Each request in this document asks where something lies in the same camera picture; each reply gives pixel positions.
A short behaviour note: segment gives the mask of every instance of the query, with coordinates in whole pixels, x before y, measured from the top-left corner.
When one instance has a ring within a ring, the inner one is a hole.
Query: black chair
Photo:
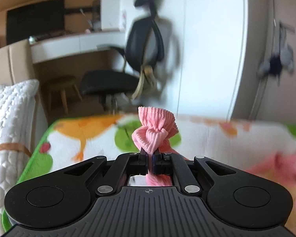
[[[144,86],[149,86],[151,89],[156,88],[153,70],[157,62],[164,58],[164,46],[160,30],[155,22],[157,16],[155,2],[156,0],[135,0],[136,8],[149,6],[150,16],[133,23],[125,49],[109,46],[110,49],[116,50],[124,57],[122,72],[90,71],[84,75],[80,83],[81,94],[99,95],[104,110],[107,110],[107,95],[112,96],[112,104],[116,107],[115,94],[125,93],[129,99],[133,100],[141,95]],[[125,73],[126,63],[140,74],[139,78]]]

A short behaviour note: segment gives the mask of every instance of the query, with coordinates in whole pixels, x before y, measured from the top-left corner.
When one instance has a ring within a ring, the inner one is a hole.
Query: white quilted bedding
[[[0,86],[0,144],[19,142],[30,149],[38,86],[37,80]],[[1,223],[4,196],[16,184],[28,160],[22,152],[0,151],[0,236],[4,233]]]

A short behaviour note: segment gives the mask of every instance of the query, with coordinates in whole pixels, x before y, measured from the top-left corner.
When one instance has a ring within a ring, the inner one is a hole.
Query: beige upholstered headboard
[[[28,40],[0,48],[0,85],[13,85],[35,78]]]

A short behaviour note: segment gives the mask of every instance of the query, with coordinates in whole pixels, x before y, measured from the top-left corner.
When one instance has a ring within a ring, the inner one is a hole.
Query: hanging object
[[[287,31],[295,33],[295,28],[282,22],[277,24],[274,32],[272,56],[268,61],[262,62],[257,71],[259,77],[268,75],[275,77],[278,85],[283,69],[287,70],[290,75],[294,72],[294,51],[286,43]]]

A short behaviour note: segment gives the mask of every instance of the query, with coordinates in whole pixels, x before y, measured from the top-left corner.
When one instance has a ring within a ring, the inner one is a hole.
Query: white desk drawer
[[[102,32],[80,36],[81,53],[97,50],[97,46],[102,45],[125,46],[124,32]]]
[[[45,40],[31,46],[33,63],[80,53],[79,36]]]

